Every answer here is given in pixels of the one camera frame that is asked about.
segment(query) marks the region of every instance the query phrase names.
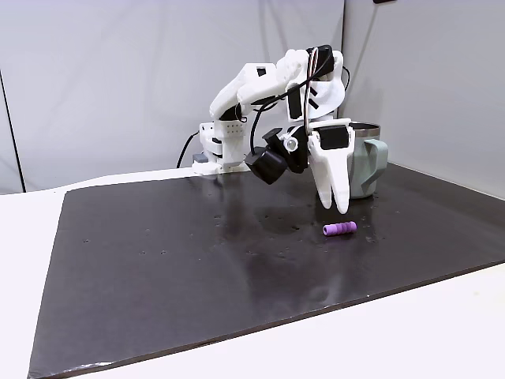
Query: black cable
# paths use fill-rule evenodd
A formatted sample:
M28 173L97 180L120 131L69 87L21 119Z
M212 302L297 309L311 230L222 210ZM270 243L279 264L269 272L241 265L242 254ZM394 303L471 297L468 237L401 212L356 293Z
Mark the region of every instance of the black cable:
M347 72L347 84L346 84L346 91L347 91L347 87L349 87L349 82L350 82L350 72L347 69L347 67L342 66L342 68Z
M323 45L320 47L321 50L323 50L324 47L327 47L329 51L332 51L331 49L331 46L330 45ZM251 148L251 153L254 155L254 132L256 130L256 126L258 125L258 121L260 120L260 116L261 116L261 113L265 111L265 109L272 103L275 103L279 100L282 100L284 99L285 97L287 97L288 95L290 95L291 93L299 90L300 88L302 88L304 85L306 85L308 82L310 82L313 78L317 77L317 75L319 74L319 72L321 71L321 69L323 67L326 66L326 64L330 61L330 58L333 57L332 54L328 54L326 59L324 59L324 62L323 64L320 66L319 69L316 70L316 72L309 78L307 78L307 80L301 82L300 84L297 84L295 85L294 87L288 89L286 92L284 92L282 95L279 95L279 96L276 96L274 97L273 99L270 99L268 101L266 101L262 106L261 108L258 110L258 112L256 113L256 118L254 119L254 123L252 124L252 127L251 127L251 137L250 137L250 140L249 140L249 144L250 144L250 148Z
M21 188L23 189L23 192L26 192L26 186L24 185L23 171L21 170L21 162L19 160L19 154L17 152L16 139L14 138L13 123L10 121L10 112L9 112L9 106L7 105L6 88L3 85L2 71L0 71L0 84L2 85L3 99L6 102L7 120L9 121L10 126L10 136L13 138L14 154L16 155L17 171L19 172L19 179L21 180Z
M177 168L181 167L181 162L182 162L182 157L184 156L184 153L186 152L186 149L188 148L189 142L195 137L200 131L197 131L196 133L192 134L189 136L188 140L186 141L184 148L182 148L181 155L179 156L179 161L177 162Z
M309 64L307 66L307 84L305 85L305 96L303 102L303 126L306 132L309 131L309 93L310 93L309 74L313 73L313 70L315 68L314 63L316 63L317 66L318 57L319 57L319 49L312 49L309 56Z
M277 105L277 103L275 103L275 104L271 105L269 108L265 108L265 109L263 110L263 112L269 111L270 109L272 109L272 108L273 108L273 107L275 107L276 105Z
M238 114L237 114L237 109L240 107L240 103L238 103L236 106L235 106L235 118L237 120L240 120L240 122L242 122L243 124L245 124L247 122L247 117L245 116L242 116L242 117L238 117Z

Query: black mat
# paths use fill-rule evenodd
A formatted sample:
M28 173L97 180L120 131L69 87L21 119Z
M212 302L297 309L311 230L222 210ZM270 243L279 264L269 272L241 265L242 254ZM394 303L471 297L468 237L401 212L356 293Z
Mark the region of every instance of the black mat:
M320 205L309 171L272 186L240 173L71 191L29 377L168 355L493 265L504 214L504 201L394 165L346 216ZM355 235L323 236L347 220Z

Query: purple cylinder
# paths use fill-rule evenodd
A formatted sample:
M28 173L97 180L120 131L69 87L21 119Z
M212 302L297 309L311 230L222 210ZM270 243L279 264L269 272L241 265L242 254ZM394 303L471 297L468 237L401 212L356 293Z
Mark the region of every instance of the purple cylinder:
M324 225L323 234L327 237L331 235L344 235L346 233L354 233L357 230L357 225L354 221L349 223L331 223Z

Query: white wall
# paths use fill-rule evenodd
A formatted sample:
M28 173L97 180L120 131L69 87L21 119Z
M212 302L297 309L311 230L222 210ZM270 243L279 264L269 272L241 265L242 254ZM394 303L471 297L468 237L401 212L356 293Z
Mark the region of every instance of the white wall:
M17 192L23 192L23 190L14 154L6 103L0 86L0 195Z
M342 8L343 0L0 0L0 65L28 190L174 167L246 62L277 62L288 48L339 49ZM262 117L258 138L286 119L279 112ZM183 166L201 151L196 140Z
M505 197L505 2L347 0L341 114L391 161Z

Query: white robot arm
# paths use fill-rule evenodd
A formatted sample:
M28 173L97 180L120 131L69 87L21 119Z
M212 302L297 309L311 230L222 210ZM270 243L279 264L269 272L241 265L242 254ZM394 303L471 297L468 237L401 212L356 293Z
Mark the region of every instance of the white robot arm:
M345 213L349 205L347 158L354 150L354 131L348 118L333 119L332 114L345 96L342 66L342 54L328 45L289 50L277 66L246 64L212 102L214 121L200 125L204 156L193 164L195 171L241 170L244 116L256 108L259 112L251 130L251 152L245 158L251 171L272 184L287 168L301 173L310 163L323 206L331 207L334 194L337 208ZM267 146L253 147L260 113L285 98L290 124L287 133L278 137L282 129L273 129L263 136Z

